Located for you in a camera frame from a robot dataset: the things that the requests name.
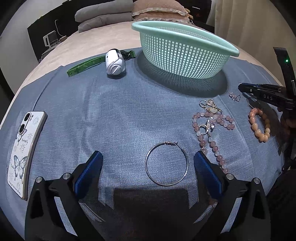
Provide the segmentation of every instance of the blue tablecloth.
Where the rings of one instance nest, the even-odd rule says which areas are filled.
[[[202,99],[212,98],[235,119],[233,131],[218,126],[213,137],[236,178],[258,177],[267,193],[280,174],[278,113],[265,105],[271,137],[259,143],[250,129],[245,97],[241,94],[241,100],[234,102],[228,96],[239,94],[241,82],[274,84],[263,68],[230,58],[215,77],[195,80],[160,70],[147,61],[141,48],[134,50],[137,57],[126,62],[123,76],[108,77],[101,64],[68,77],[66,71],[85,61],[81,60],[59,67],[19,93],[0,131],[0,206],[21,236],[28,202],[8,186],[7,168],[18,127],[30,110],[45,111],[48,118],[33,156],[29,194],[38,176],[59,178],[100,151],[104,156],[100,179],[81,206],[106,240],[190,240],[200,229],[212,210],[193,166],[200,147],[192,115],[202,111]],[[148,150],[166,140],[178,141],[189,156],[187,176],[172,187],[154,184],[144,170]],[[207,149],[210,161],[217,163],[208,144]],[[149,171],[161,182],[179,179],[185,168],[177,147],[159,147],[149,159]],[[67,230],[74,233],[60,200],[56,201]],[[231,227],[239,202],[224,231]]]

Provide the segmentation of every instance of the pillow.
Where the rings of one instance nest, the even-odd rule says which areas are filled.
[[[145,12],[176,12],[182,16],[187,15],[185,8],[174,0],[137,0],[131,15],[136,16]]]
[[[134,20],[158,20],[189,23],[187,16],[182,16],[173,12],[145,12],[133,17]]]
[[[84,32],[93,28],[98,28],[110,24],[130,22],[133,18],[130,12],[106,14],[84,21],[78,26],[78,32]]]
[[[133,10],[133,0],[115,0],[84,7],[75,14],[75,21],[82,23],[85,20],[95,18],[100,15],[131,12]]]

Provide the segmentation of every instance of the green wrist strap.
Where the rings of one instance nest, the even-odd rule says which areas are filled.
[[[135,52],[133,50],[131,50],[129,52],[121,50],[120,52],[121,52],[124,60],[129,60],[131,58],[136,57],[136,54],[135,54]],[[67,71],[67,74],[70,77],[70,76],[74,76],[74,75],[76,75],[78,73],[81,73],[82,71],[84,71],[84,70],[86,70],[88,68],[91,68],[93,66],[96,66],[96,65],[98,65],[100,63],[105,62],[105,57],[106,57],[106,55],[102,55],[102,56],[87,60],[87,61],[85,61],[85,62],[83,62],[81,64],[78,64],[78,65],[74,66],[73,68],[69,69]]]

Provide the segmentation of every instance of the white phone case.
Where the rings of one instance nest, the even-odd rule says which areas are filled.
[[[44,111],[27,112],[12,148],[7,182],[24,200],[28,198],[28,181],[32,157],[46,118],[47,114]]]

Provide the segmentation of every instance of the phone camera module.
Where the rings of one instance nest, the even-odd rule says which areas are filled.
[[[20,134],[23,132],[24,128],[25,128],[25,124],[22,124],[22,125],[20,126],[20,130],[19,130],[19,133],[20,133]]]
[[[30,117],[30,113],[26,114],[25,118],[24,118],[24,121],[27,121]]]

